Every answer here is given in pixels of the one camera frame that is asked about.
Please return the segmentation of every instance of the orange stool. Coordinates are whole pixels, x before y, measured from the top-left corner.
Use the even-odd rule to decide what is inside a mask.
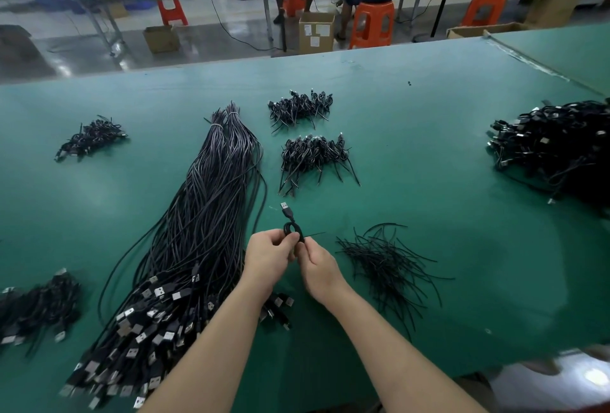
[[[184,26],[188,26],[187,17],[184,15],[184,12],[182,11],[182,6],[180,5],[180,1],[179,0],[172,0],[172,1],[174,1],[174,8],[168,9],[167,7],[165,7],[163,5],[163,0],[157,0],[157,5],[159,6],[159,12],[161,13],[161,20],[163,20],[163,24],[165,26],[169,26],[170,22],[173,22],[175,20],[180,20],[180,21],[182,21],[182,24]]]
[[[506,4],[506,0],[472,0],[466,10],[466,15],[464,16],[461,25],[484,26],[486,24],[498,24],[499,17],[504,9],[504,4]],[[476,20],[475,17],[477,16],[479,9],[488,5],[492,6],[489,16],[483,20]]]
[[[284,11],[289,17],[296,15],[297,10],[305,9],[305,0],[284,0]]]
[[[364,29],[357,30],[358,20],[366,16]],[[390,19],[387,31],[382,31],[381,25],[385,16]],[[356,8],[354,15],[354,28],[351,30],[349,48],[355,47],[380,47],[392,43],[392,28],[394,26],[394,2],[384,4],[361,3]]]

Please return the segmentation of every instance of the pile of black cables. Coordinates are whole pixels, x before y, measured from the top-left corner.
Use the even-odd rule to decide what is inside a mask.
[[[282,177],[279,182],[279,193],[288,184],[288,189],[284,195],[295,193],[295,189],[299,187],[298,182],[302,174],[310,171],[319,172],[318,184],[322,180],[322,169],[325,164],[331,164],[335,168],[337,177],[343,182],[337,164],[346,169],[352,174],[356,183],[360,185],[360,181],[356,177],[354,166],[349,160],[349,148],[345,148],[345,139],[343,134],[339,134],[339,138],[335,143],[334,140],[326,140],[324,137],[312,137],[308,135],[304,139],[299,137],[296,140],[287,140],[286,146],[282,149]]]
[[[314,118],[320,116],[326,119],[331,110],[332,94],[326,95],[324,91],[316,93],[311,90],[311,97],[295,91],[290,91],[290,98],[282,97],[278,102],[269,102],[270,118],[273,126],[278,126],[273,132],[279,131],[283,126],[295,126],[299,119],[307,119],[315,129]]]
[[[406,324],[408,317],[413,330],[416,328],[413,313],[422,317],[421,309],[426,309],[424,299],[428,295],[422,289],[431,286],[442,307],[438,288],[433,279],[453,279],[434,276],[425,271],[426,263],[435,263],[432,259],[421,256],[410,250],[398,238],[399,228],[405,225],[380,223],[373,225],[364,234],[354,230],[354,240],[337,238],[342,253],[346,254],[354,266],[354,277],[364,276],[370,283],[370,294],[377,302],[381,313],[391,310],[403,323],[410,339]]]
[[[66,269],[27,292],[4,288],[0,294],[0,345],[30,342],[29,356],[42,343],[48,328],[55,333],[56,342],[64,340],[80,318],[80,296],[80,284]]]
[[[231,103],[213,113],[207,137],[186,180],[159,221],[116,264],[98,301],[104,330],[83,354],[60,394],[85,388],[89,407],[112,396],[136,395],[139,408],[178,363],[243,270],[248,218],[254,209],[263,151]],[[267,186],[253,232],[267,197]],[[137,266],[133,288],[106,322],[104,292],[121,261],[147,235],[152,244]],[[261,311],[286,329],[279,309],[292,299],[274,294]]]
[[[80,125],[78,134],[74,134],[63,144],[55,155],[56,161],[61,161],[67,155],[85,156],[90,155],[98,148],[106,147],[117,140],[126,139],[127,134],[121,131],[121,126],[114,124],[112,118],[104,118],[91,121],[88,126]]]
[[[542,108],[519,115],[512,123],[498,120],[491,125],[498,132],[488,142],[488,148],[495,154],[496,169],[521,167],[525,178],[535,178],[536,184],[509,177],[550,194],[549,203],[565,193],[607,206],[610,102],[543,104]]]

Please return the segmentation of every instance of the forearm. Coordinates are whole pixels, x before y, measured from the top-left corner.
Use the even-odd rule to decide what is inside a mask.
[[[142,413],[229,412],[265,299],[260,290],[240,282]]]
[[[328,310],[354,344],[387,412],[484,411],[354,290],[342,290]]]

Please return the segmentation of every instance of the box label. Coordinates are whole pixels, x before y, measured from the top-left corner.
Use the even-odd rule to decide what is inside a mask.
[[[315,26],[315,33],[320,36],[330,36],[331,35],[331,25],[330,24],[317,24]]]

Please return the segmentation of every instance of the green object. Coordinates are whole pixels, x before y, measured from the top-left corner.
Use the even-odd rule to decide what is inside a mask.
[[[269,100],[312,87],[333,94],[329,120],[318,119],[315,130],[303,120],[272,135]],[[544,195],[494,171],[485,150],[494,119],[512,120],[543,99],[602,97],[483,39],[41,81],[3,86],[0,97],[0,287],[27,288],[66,267],[87,293],[84,315],[64,342],[47,334],[31,361],[23,357],[27,344],[3,348],[3,411],[85,411],[89,397],[57,392],[101,330],[101,287],[169,205],[208,132],[204,119],[231,100],[265,150],[269,193],[260,230],[286,221],[285,198],[277,195],[286,140],[343,132],[362,187],[326,169],[319,186],[316,174],[301,177],[290,208],[305,235],[325,232],[315,238],[331,252],[336,237],[353,237],[353,228],[409,226],[401,240],[438,261],[426,270],[456,278],[437,282],[443,308],[424,288],[429,308],[413,332],[415,346],[447,374],[580,347],[610,332],[610,236],[599,217],[571,198],[547,205]],[[130,140],[56,163],[59,146],[98,113],[121,124]],[[144,252],[119,268],[106,317],[131,289]],[[366,296],[366,281],[353,280],[346,257],[337,260]],[[234,411],[297,413],[371,398],[355,349],[307,295],[296,264],[276,289],[295,299],[287,311],[293,329],[258,329]],[[113,399],[106,408],[132,411],[133,401]]]
[[[610,23],[492,34],[492,38],[589,89],[610,96]]]

